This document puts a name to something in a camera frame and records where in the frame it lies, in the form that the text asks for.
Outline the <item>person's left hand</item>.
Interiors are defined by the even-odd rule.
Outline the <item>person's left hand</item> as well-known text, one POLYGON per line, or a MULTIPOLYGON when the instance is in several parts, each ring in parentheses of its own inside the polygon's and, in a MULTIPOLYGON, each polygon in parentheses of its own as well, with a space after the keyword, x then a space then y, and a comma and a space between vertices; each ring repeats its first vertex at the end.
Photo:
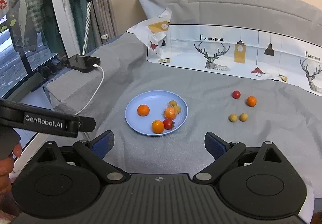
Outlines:
POLYGON ((14 168, 14 159, 13 156, 20 157, 22 154, 22 146, 21 143, 18 143, 10 155, 1 160, 0 163, 0 194, 4 195, 11 190, 11 180, 9 175, 12 173, 14 168))

